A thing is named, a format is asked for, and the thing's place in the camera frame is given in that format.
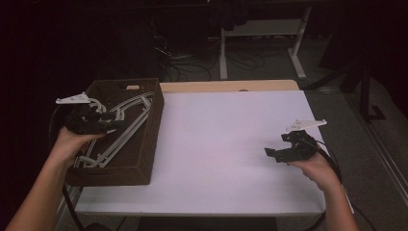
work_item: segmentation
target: black controller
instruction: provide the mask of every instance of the black controller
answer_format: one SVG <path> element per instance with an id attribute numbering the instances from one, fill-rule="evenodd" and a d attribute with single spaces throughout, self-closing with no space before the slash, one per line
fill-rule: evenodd
<path id="1" fill-rule="evenodd" d="M 267 155 L 275 158 L 277 163 L 308 160 L 319 150 L 316 140 L 304 130 L 282 134 L 282 140 L 290 142 L 292 147 L 282 150 L 265 148 Z"/>

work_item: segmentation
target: white board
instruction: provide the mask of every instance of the white board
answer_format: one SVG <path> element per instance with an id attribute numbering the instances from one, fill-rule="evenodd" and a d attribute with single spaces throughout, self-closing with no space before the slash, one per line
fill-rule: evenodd
<path id="1" fill-rule="evenodd" d="M 324 197 L 316 184 L 265 153 L 265 147 L 290 147 L 281 135 L 296 119 L 315 119 L 301 90 L 167 93 L 151 183 L 86 187 L 76 211 L 127 216 L 322 213 Z M 307 133 L 323 141 L 319 128 Z"/>

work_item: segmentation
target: white table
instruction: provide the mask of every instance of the white table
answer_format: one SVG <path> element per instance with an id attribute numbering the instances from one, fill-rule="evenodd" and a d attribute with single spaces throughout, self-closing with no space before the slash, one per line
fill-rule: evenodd
<path id="1" fill-rule="evenodd" d="M 87 187 L 78 213 L 121 216 L 293 216 L 325 209 L 316 184 L 264 148 L 296 119 L 315 119 L 301 90 L 165 93 L 152 180 Z M 322 141 L 318 128 L 308 134 Z"/>
<path id="2" fill-rule="evenodd" d="M 306 29 L 307 21 L 311 11 L 311 7 L 305 8 L 301 18 L 290 19 L 273 19 L 273 20 L 249 20 L 242 26 L 236 26 L 233 31 L 224 31 L 221 28 L 221 46 L 219 55 L 219 72 L 221 80 L 228 79 L 227 62 L 225 57 L 225 40 L 227 37 L 243 37 L 243 36 L 283 36 L 296 35 L 296 39 L 292 48 L 288 49 L 294 70 L 299 79 L 305 79 L 306 74 L 297 57 L 300 42 L 302 42 L 303 34 Z"/>

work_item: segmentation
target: dark wooden box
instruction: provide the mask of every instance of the dark wooden box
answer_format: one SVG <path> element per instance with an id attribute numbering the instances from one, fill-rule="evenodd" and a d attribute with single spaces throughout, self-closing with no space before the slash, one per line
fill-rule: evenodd
<path id="1" fill-rule="evenodd" d="M 105 105 L 107 112 L 135 96 L 153 92 L 147 120 L 128 140 L 105 167 L 71 167 L 66 183 L 71 186 L 126 186 L 150 183 L 156 142 L 165 100 L 158 79 L 102 80 L 95 81 L 87 89 L 89 98 Z M 125 111 L 125 125 L 99 139 L 89 157 L 97 159 L 127 127 L 143 112 L 139 104 Z"/>

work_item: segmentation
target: desk leg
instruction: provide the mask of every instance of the desk leg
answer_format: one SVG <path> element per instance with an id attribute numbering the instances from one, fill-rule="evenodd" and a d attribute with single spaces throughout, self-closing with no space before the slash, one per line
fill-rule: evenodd
<path id="1" fill-rule="evenodd" d="M 312 10 L 311 7 L 306 8 L 305 13 L 303 14 L 303 17 L 302 17 L 302 21 L 299 24 L 299 29 L 297 30 L 296 41 L 294 43 L 294 46 L 293 46 L 293 48 L 288 49 L 289 56 L 291 57 L 292 64 L 294 66 L 297 77 L 299 79 L 306 78 L 306 74 L 305 74 L 305 72 L 303 70 L 302 65 L 300 64 L 299 58 L 297 57 L 297 51 L 299 51 L 300 42 L 302 42 L 303 34 L 305 33 L 307 20 L 309 18 L 311 10 Z"/>
<path id="2" fill-rule="evenodd" d="M 221 28 L 221 52 L 219 54 L 219 78 L 228 80 L 227 61 L 225 58 L 225 32 Z"/>

